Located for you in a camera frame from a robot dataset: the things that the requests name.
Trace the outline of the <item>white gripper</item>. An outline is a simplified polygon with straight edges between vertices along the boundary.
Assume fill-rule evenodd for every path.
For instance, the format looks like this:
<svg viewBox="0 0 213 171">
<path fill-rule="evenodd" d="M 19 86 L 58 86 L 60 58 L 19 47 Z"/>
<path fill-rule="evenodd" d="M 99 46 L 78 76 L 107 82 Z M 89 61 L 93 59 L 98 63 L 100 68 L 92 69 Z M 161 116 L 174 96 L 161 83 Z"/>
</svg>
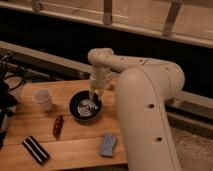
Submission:
<svg viewBox="0 0 213 171">
<path fill-rule="evenodd" d="M 112 73 L 108 67 L 94 67 L 89 78 L 89 98 L 93 100 L 94 89 L 97 90 L 98 100 L 101 101 L 103 89 L 111 87 Z"/>
</svg>

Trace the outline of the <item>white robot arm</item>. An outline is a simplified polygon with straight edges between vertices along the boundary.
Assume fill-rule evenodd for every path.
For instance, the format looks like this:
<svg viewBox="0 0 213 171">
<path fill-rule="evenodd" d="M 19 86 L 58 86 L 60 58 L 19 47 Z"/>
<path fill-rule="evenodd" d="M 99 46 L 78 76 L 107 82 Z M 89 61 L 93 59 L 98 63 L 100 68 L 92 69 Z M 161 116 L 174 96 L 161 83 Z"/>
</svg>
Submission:
<svg viewBox="0 0 213 171">
<path fill-rule="evenodd" d="M 183 70 L 174 62 L 116 55 L 110 48 L 88 53 L 90 87 L 104 89 L 109 70 L 119 73 L 115 103 L 129 171 L 181 171 L 165 102 L 181 91 Z"/>
</svg>

